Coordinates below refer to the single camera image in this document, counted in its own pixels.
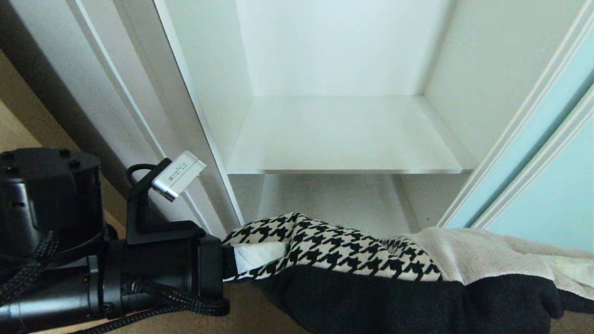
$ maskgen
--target black and white fabric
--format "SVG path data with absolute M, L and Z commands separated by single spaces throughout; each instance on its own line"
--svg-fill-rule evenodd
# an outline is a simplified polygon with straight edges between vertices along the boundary
M 549 333 L 594 314 L 594 256 L 477 229 L 376 239 L 300 213 L 233 231 L 227 245 L 284 243 L 254 281 L 313 333 Z

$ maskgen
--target beige floor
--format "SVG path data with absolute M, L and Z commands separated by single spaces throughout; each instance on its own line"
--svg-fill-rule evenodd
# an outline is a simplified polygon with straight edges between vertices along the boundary
M 262 293 L 249 283 L 225 285 L 225 295 L 231 301 L 231 314 L 215 318 L 190 312 L 164 314 L 113 331 L 113 334 L 186 334 L 186 333 L 241 333 L 266 334 L 307 333 L 288 316 L 272 306 Z M 70 333 L 76 326 L 48 331 Z M 552 321 L 552 334 L 593 334 L 594 316 L 567 312 L 561 320 Z

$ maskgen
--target white shelf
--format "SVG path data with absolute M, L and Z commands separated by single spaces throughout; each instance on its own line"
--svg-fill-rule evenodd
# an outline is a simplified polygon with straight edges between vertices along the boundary
M 258 218 L 299 211 L 379 238 L 419 230 L 396 175 L 266 175 L 262 189 Z
M 255 97 L 228 174 L 457 174 L 466 149 L 422 96 Z

